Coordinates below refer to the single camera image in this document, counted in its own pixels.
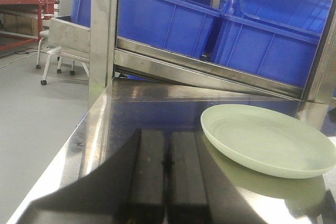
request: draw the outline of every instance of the pale green plate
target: pale green plate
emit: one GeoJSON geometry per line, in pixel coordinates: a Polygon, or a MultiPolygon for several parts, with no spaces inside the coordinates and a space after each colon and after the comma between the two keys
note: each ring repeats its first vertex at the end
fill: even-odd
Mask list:
{"type": "Polygon", "coordinates": [[[332,142],[290,116],[254,106],[223,104],[201,115],[209,141],[237,163],[283,178],[310,178],[336,163],[332,142]]]}

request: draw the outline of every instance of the cardboard box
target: cardboard box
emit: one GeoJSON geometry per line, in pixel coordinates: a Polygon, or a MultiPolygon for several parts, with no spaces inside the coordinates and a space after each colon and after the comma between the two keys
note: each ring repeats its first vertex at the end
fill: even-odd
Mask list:
{"type": "Polygon", "coordinates": [[[4,15],[4,29],[18,34],[37,35],[37,19],[16,15],[4,15]]]}

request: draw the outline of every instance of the reflective metal surface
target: reflective metal surface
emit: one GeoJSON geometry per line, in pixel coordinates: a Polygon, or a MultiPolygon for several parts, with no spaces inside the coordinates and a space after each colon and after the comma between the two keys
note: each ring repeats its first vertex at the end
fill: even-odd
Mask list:
{"type": "MultiPolygon", "coordinates": [[[[327,105],[115,78],[32,189],[34,195],[27,196],[16,219],[30,202],[29,197],[64,188],[35,201],[34,211],[47,215],[49,223],[57,218],[77,223],[75,217],[69,219],[72,214],[64,215],[67,209],[57,215],[48,212],[47,206],[43,211],[36,206],[41,202],[51,204],[65,192],[72,194],[80,177],[90,180],[102,164],[112,165],[111,160],[124,149],[132,133],[147,129],[163,132],[167,143],[174,132],[195,134],[213,223],[336,223],[336,169],[312,179],[277,178],[242,167],[209,144],[201,130],[200,115],[210,106],[225,103],[259,106],[293,116],[321,130],[336,144],[336,111],[327,105]]],[[[103,177],[100,180],[80,191],[80,198],[91,197],[91,191],[99,194],[96,187],[105,183],[103,177]]],[[[14,223],[15,216],[9,223],[14,223]]],[[[92,222],[94,218],[83,220],[92,222]]]]}
{"type": "Polygon", "coordinates": [[[112,80],[118,1],[91,0],[89,108],[112,80]]]}
{"type": "Polygon", "coordinates": [[[336,0],[321,36],[303,99],[330,104],[336,87],[336,0]]]}
{"type": "MultiPolygon", "coordinates": [[[[269,80],[263,77],[255,76],[253,74],[244,73],[239,70],[226,68],[217,64],[213,64],[211,62],[200,61],[198,59],[186,57],[173,52],[153,48],[146,44],[142,44],[121,37],[118,37],[118,48],[134,52],[136,54],[170,62],[188,69],[194,69],[203,73],[208,73],[213,75],[214,77],[222,77],[228,80],[237,81],[247,84],[249,86],[259,87],[261,89],[288,95],[295,98],[300,98],[303,92],[302,88],[269,80]]],[[[130,66],[132,64],[132,59],[130,59],[130,62],[127,61],[124,64],[131,68],[130,66]]]]}
{"type": "Polygon", "coordinates": [[[153,59],[123,50],[116,50],[114,59],[116,71],[136,73],[144,78],[163,80],[168,83],[183,84],[194,87],[226,90],[249,94],[275,95],[285,97],[261,88],[227,80],[210,73],[193,70],[162,60],[153,59]]]}
{"type": "Polygon", "coordinates": [[[52,18],[48,41],[50,43],[89,53],[90,28],[71,23],[70,16],[52,18]]]}

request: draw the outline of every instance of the stainless steel table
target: stainless steel table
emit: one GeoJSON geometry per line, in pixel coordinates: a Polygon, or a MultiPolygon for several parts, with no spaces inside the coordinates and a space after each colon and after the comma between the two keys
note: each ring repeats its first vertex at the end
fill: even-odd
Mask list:
{"type": "Polygon", "coordinates": [[[9,223],[22,212],[19,223],[119,223],[114,212],[134,154],[125,148],[136,129],[160,131],[168,145],[175,132],[195,134],[213,223],[336,223],[336,169],[311,179],[277,178],[244,168],[209,144],[200,115],[224,103],[296,117],[336,143],[336,114],[324,104],[114,78],[9,223]],[[129,155],[116,162],[123,152],[129,155]]]}

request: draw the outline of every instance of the stacked blue bin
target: stacked blue bin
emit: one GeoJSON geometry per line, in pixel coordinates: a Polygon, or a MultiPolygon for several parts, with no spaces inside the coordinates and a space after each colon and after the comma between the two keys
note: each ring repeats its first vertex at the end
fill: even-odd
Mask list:
{"type": "Polygon", "coordinates": [[[212,62],[304,87],[332,0],[227,0],[212,62]]]}
{"type": "MultiPolygon", "coordinates": [[[[192,1],[204,4],[207,6],[211,5],[211,0],[192,0],[192,1]]],[[[225,3],[226,3],[226,0],[220,0],[219,10],[224,9],[225,3]]],[[[221,26],[222,26],[222,18],[215,19],[214,27],[210,33],[209,40],[205,46],[204,52],[206,55],[211,55],[213,53],[221,26]]]]}
{"type": "MultiPolygon", "coordinates": [[[[90,9],[91,0],[73,0],[71,20],[90,26],[90,9]]],[[[124,38],[199,59],[217,17],[219,10],[184,0],[120,0],[118,31],[124,38]]]]}

